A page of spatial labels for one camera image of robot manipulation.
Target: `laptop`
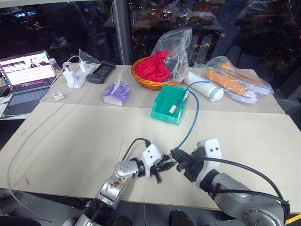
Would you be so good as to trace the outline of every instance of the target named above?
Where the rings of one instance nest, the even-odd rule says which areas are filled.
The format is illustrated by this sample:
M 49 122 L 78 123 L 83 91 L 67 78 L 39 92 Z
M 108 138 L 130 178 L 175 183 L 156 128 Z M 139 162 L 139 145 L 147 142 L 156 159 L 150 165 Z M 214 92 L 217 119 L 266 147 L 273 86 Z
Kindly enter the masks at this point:
M 12 93 L 3 112 L 7 115 L 32 112 L 55 79 L 46 50 L 2 59 L 0 73 Z

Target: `green plastic bin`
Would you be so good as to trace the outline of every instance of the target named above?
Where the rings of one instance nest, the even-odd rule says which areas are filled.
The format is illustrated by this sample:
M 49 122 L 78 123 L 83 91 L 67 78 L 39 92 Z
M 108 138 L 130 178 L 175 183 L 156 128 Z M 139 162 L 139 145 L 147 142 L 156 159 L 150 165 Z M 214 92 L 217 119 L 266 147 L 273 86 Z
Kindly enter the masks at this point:
M 183 113 L 187 98 L 178 104 L 173 114 L 171 114 L 169 110 L 183 97 L 185 91 L 186 89 L 180 87 L 164 85 L 154 101 L 150 116 L 177 125 Z

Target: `black remote control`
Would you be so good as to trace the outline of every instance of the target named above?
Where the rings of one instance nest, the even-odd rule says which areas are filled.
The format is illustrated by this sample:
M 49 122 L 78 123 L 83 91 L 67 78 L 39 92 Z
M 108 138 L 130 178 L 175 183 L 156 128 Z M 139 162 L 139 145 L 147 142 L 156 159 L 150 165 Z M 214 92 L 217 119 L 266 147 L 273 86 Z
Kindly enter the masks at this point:
M 92 74 L 87 76 L 87 80 L 90 83 L 103 84 L 115 67 L 116 65 L 114 63 L 103 60 L 100 62 L 100 66 Z

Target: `glass window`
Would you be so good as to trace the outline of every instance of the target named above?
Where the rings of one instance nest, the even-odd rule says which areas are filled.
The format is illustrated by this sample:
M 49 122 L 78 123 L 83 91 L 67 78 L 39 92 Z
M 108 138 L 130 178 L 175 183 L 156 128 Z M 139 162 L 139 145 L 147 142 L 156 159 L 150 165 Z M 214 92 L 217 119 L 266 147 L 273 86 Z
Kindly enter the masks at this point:
M 300 67 L 300 4 L 300 0 L 129 0 L 133 61 L 149 56 L 163 33 L 191 27 L 190 66 L 227 56 L 239 68 L 254 69 L 277 89 Z
M 82 49 L 120 64 L 112 13 L 110 0 L 0 8 L 0 59 L 47 50 L 61 65 Z

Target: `wicker basket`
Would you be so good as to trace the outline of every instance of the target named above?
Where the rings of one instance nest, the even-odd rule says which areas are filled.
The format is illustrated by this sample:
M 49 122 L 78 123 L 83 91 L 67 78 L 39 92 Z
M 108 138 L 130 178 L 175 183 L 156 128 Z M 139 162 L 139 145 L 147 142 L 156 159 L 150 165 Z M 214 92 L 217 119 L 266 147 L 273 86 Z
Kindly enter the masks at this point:
M 149 81 L 146 79 L 142 79 L 140 78 L 136 73 L 135 73 L 135 69 L 136 66 L 141 63 L 144 59 L 147 59 L 148 57 L 145 58 L 141 58 L 139 60 L 137 60 L 133 65 L 132 65 L 132 75 L 133 77 L 145 88 L 150 89 L 150 90 L 160 90 L 162 88 L 163 85 L 171 85 L 174 86 L 175 84 L 177 84 L 176 81 L 165 81 L 165 82 L 156 82 L 156 81 Z

